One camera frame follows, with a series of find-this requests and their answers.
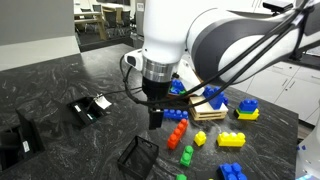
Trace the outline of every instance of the door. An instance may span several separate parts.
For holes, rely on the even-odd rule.
[[[251,78],[249,78],[249,79],[247,79],[247,80],[245,80],[245,81],[243,81],[243,82],[241,82],[239,84],[232,85],[230,87],[233,87],[233,88],[238,89],[238,90],[243,91],[243,92],[247,92],[252,80],[253,80],[253,77],[251,77]]]
[[[292,78],[283,93],[277,99],[277,105],[299,114],[306,121],[319,107],[320,85]]]
[[[320,109],[318,108],[308,119],[307,123],[310,123],[312,125],[316,125],[317,122],[320,119]]]
[[[264,70],[254,76],[247,93],[274,103],[290,79],[290,76]]]

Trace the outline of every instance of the red lego brick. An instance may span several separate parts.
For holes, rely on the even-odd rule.
[[[187,127],[188,121],[186,119],[182,119],[168,139],[167,145],[169,149],[173,150],[177,147],[181,137],[186,132]]]

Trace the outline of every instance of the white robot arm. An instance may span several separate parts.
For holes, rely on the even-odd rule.
[[[241,57],[253,44],[274,32],[239,58],[239,62],[219,78],[210,80],[214,84],[225,84],[256,59],[255,63],[231,81],[239,83],[289,58],[293,51],[305,51],[320,45],[320,0],[304,1],[300,7],[304,10],[313,8],[308,16],[299,11],[299,15],[292,19],[291,23],[297,25],[308,17],[305,18],[307,21],[304,28],[295,26],[282,33],[275,32],[274,28],[297,13],[296,10],[267,19],[252,19],[217,9],[213,0],[150,0],[146,2],[145,8],[144,45],[141,50],[133,53],[139,55],[129,53],[125,61],[142,71],[142,87],[148,101],[161,102],[160,99],[167,95],[172,75],[185,49],[191,54],[197,74],[203,80],[209,80],[239,58],[239,55]],[[149,128],[160,127],[161,122],[152,118]],[[307,146],[308,150],[298,152],[297,177],[312,175],[320,179],[319,122],[301,145]]]

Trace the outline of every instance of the yellow lego brick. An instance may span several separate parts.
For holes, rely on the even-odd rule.
[[[223,132],[219,134],[217,141],[219,146],[229,146],[229,147],[242,147],[246,136],[243,133],[227,133]]]
[[[259,117],[259,109],[256,109],[253,114],[242,114],[238,111],[238,109],[236,110],[236,112],[238,114],[238,119],[241,120],[257,120],[257,118]]]
[[[203,131],[199,131],[194,137],[194,142],[198,146],[204,145],[204,143],[206,143],[206,140],[207,140],[207,137],[206,137],[206,134]]]

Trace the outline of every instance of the black granite countertop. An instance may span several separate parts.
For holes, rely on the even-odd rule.
[[[84,96],[123,89],[118,68],[120,56],[133,50],[126,45],[89,51],[81,55],[51,60],[0,72],[0,128],[18,123],[15,108],[33,118],[46,151],[9,170],[1,179],[130,179],[117,168],[117,159],[128,143],[139,135],[159,145],[160,152],[148,179],[175,179],[183,173],[196,179],[198,173],[215,173],[219,164],[238,162],[254,179],[294,179],[298,115],[259,100],[258,121],[238,121],[233,110],[246,93],[229,88],[228,116],[222,121],[190,120],[177,149],[169,151],[166,142],[176,122],[164,120],[162,128],[148,130],[147,109],[134,104],[124,93],[106,98],[113,103],[110,115],[83,130],[66,104]],[[140,86],[141,76],[133,73],[132,87]],[[203,130],[207,142],[202,148],[193,143]],[[241,149],[222,148],[215,143],[223,131],[243,132]],[[191,166],[179,165],[186,145],[195,148]]]
[[[320,70],[320,57],[312,56],[309,54],[303,54],[300,61],[286,60],[284,62],[288,62],[291,64],[296,64],[298,66],[308,67],[316,70]]]

